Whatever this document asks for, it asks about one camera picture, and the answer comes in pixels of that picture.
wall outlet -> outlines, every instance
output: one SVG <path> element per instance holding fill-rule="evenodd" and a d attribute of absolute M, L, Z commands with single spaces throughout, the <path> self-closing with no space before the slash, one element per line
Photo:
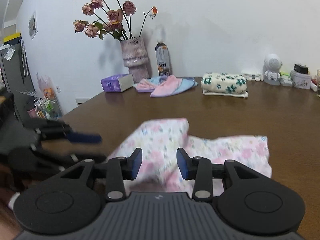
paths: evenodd
<path fill-rule="evenodd" d="M 77 105 L 80 106 L 86 101 L 90 100 L 90 98 L 76 98 Z"/>

pink towel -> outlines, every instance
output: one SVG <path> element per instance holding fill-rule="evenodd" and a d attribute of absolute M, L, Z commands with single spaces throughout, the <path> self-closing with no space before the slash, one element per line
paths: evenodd
<path fill-rule="evenodd" d="M 171 75 L 166 81 L 158 85 L 151 93 L 151 97 L 165 97 L 171 95 L 181 85 L 182 78 Z"/>
<path fill-rule="evenodd" d="M 136 86 L 136 90 L 141 92 L 151 92 L 153 91 L 158 85 L 155 85 L 149 82 L 146 79 L 142 79 Z"/>

floral fabric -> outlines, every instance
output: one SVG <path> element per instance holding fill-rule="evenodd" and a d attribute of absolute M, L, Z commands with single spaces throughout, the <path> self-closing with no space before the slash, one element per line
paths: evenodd
<path fill-rule="evenodd" d="M 109 158 L 129 157 L 135 148 L 142 149 L 143 160 L 134 181 L 124 181 L 127 194 L 131 191 L 187 192 L 190 196 L 194 180 L 185 181 L 180 174 L 177 149 L 182 147 L 190 157 L 202 156 L 212 163 L 223 164 L 234 159 L 271 177 L 269 151 L 265 136 L 234 136 L 208 140 L 188 135 L 186 119 L 163 119 L 144 122 Z M 223 192 L 222 180 L 213 179 L 213 194 Z"/>
<path fill-rule="evenodd" d="M 206 73 L 202 77 L 201 87 L 209 92 L 242 94 L 247 90 L 247 83 L 242 75 Z"/>

purple tissue box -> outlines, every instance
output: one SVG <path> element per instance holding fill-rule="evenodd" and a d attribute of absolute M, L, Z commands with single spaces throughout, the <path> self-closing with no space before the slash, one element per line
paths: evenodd
<path fill-rule="evenodd" d="M 123 92 L 131 88 L 133 84 L 132 74 L 114 75 L 101 80 L 105 92 Z"/>

yellow stripe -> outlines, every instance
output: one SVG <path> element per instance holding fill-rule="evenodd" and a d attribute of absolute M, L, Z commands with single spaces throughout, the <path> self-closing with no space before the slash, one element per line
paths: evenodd
<path fill-rule="evenodd" d="M 18 38 L 20 36 L 21 36 L 21 33 L 15 33 L 15 34 L 9 35 L 7 37 L 4 37 L 3 40 L 4 40 L 4 42 L 7 42 L 7 41 L 13 40 L 15 38 Z"/>

